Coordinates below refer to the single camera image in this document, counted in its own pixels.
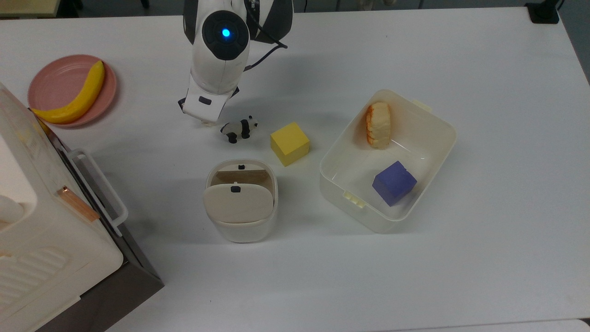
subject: storage box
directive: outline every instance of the storage box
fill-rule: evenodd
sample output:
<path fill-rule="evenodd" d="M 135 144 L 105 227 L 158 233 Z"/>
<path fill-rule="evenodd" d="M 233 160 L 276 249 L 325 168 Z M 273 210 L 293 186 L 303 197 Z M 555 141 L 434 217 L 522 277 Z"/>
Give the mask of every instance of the storage box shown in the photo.
<path fill-rule="evenodd" d="M 203 204 L 226 239 L 238 243 L 262 240 L 276 223 L 277 177 L 259 160 L 224 161 L 207 177 Z"/>
<path fill-rule="evenodd" d="M 376 102 L 391 107 L 391 143 L 372 148 L 366 140 L 365 113 Z M 376 233 L 387 233 L 406 218 L 438 172 L 457 140 L 449 123 L 390 90 L 371 97 L 320 163 L 320 191 L 338 208 Z M 414 189 L 388 206 L 373 180 L 396 161 L 418 181 Z"/>

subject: white plastic box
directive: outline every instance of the white plastic box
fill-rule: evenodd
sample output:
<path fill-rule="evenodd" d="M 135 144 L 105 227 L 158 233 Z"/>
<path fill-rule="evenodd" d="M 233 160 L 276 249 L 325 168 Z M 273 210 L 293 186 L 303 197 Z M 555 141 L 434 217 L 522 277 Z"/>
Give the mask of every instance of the white plastic box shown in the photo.
<path fill-rule="evenodd" d="M 376 102 L 391 107 L 391 143 L 372 148 L 366 140 L 365 113 Z M 449 123 L 390 90 L 376 92 L 320 163 L 320 191 L 338 208 L 376 233 L 387 233 L 406 218 L 457 140 Z M 396 161 L 418 181 L 393 206 L 372 187 L 375 176 Z"/>
<path fill-rule="evenodd" d="M 276 224 L 278 185 L 259 160 L 224 161 L 211 170 L 203 195 L 207 216 L 232 242 L 264 239 Z"/>

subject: toy bread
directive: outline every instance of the toy bread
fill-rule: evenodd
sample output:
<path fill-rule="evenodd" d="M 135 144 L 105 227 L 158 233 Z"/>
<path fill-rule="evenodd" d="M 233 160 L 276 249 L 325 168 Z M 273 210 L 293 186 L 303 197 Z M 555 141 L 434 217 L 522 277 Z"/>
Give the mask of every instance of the toy bread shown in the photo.
<path fill-rule="evenodd" d="M 374 103 L 367 109 L 367 142 L 374 148 L 382 149 L 389 145 L 391 136 L 389 113 L 389 105 L 382 102 Z"/>

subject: toy banana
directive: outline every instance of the toy banana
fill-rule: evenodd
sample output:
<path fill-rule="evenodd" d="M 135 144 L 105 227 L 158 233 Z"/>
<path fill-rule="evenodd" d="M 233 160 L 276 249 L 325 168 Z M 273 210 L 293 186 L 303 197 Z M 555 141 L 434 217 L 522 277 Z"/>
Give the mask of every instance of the toy banana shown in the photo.
<path fill-rule="evenodd" d="M 56 125 L 74 122 L 92 106 L 104 82 L 104 65 L 97 61 L 88 72 L 80 93 L 69 104 L 51 110 L 31 109 L 39 118 Z"/>

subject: blue block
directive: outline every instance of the blue block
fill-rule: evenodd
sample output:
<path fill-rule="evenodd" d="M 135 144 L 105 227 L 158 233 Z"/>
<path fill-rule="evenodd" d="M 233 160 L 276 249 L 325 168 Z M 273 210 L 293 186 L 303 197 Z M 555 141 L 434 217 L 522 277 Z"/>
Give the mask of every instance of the blue block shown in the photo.
<path fill-rule="evenodd" d="M 402 163 L 396 161 L 385 171 L 377 174 L 373 180 L 373 188 L 387 205 L 392 206 L 412 191 L 417 182 Z"/>

